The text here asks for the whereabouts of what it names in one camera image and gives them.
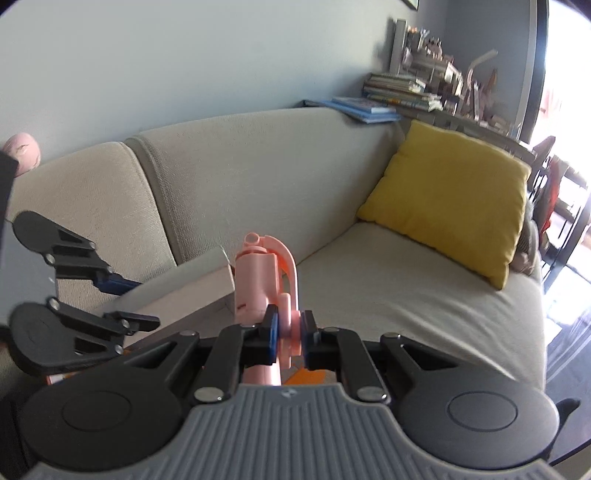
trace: orange object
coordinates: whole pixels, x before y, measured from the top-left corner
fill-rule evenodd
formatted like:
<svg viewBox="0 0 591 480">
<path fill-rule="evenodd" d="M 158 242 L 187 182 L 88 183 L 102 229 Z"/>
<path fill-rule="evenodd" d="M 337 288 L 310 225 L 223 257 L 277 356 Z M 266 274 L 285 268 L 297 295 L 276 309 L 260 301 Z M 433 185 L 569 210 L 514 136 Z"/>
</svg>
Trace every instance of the orange object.
<svg viewBox="0 0 591 480">
<path fill-rule="evenodd" d="M 326 370 L 308 370 L 300 368 L 284 385 L 320 385 L 326 380 Z"/>
</svg>

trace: gray wall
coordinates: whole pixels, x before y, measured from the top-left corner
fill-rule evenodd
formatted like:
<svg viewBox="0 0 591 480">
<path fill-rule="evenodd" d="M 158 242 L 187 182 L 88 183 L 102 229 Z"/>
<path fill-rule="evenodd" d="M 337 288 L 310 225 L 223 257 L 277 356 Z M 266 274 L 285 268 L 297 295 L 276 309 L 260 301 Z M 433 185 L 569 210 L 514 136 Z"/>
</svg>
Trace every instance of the gray wall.
<svg viewBox="0 0 591 480">
<path fill-rule="evenodd" d="M 444 31 L 447 0 L 20 0 L 0 18 L 0 141 L 44 159 L 143 129 L 360 93 L 390 18 Z"/>
<path fill-rule="evenodd" d="M 493 48 L 499 51 L 497 58 L 476 68 L 475 76 L 486 83 L 498 68 L 493 111 L 509 122 L 519 109 L 529 34 L 530 0 L 449 0 L 443 50 L 454 55 L 454 64 L 464 73 L 475 58 Z"/>
</svg>

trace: blue gripper part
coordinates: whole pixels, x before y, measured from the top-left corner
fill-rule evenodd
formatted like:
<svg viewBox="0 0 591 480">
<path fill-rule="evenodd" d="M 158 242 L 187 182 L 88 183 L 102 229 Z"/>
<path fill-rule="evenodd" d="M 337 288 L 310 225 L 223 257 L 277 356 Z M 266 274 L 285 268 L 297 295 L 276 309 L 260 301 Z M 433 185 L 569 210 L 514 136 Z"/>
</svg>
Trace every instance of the blue gripper part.
<svg viewBox="0 0 591 480">
<path fill-rule="evenodd" d="M 135 287 L 141 285 L 140 282 L 127 280 L 118 273 L 109 274 L 106 279 L 95 280 L 93 285 L 102 293 L 110 293 L 111 295 L 121 296 Z"/>
</svg>

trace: pink stuffed toy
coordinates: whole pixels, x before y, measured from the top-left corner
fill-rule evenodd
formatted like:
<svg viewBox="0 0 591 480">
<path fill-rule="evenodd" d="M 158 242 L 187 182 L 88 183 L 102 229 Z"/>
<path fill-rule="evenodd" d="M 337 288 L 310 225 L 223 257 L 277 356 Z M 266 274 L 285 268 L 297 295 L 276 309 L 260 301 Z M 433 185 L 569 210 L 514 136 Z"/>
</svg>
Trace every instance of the pink stuffed toy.
<svg viewBox="0 0 591 480">
<path fill-rule="evenodd" d="M 20 133 L 11 136 L 2 151 L 18 161 L 15 177 L 36 168 L 41 161 L 39 144 L 31 135 Z"/>
</svg>

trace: black frame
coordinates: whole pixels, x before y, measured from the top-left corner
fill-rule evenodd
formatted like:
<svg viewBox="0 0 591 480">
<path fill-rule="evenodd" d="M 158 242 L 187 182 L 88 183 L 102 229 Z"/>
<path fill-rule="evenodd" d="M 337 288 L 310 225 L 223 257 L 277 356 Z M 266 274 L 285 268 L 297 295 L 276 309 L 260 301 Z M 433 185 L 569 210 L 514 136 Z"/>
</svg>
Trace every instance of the black frame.
<svg viewBox="0 0 591 480">
<path fill-rule="evenodd" d="M 413 10 L 418 10 L 418 3 L 421 0 L 402 0 L 402 1 L 404 1 L 404 3 L 406 3 Z"/>
</svg>

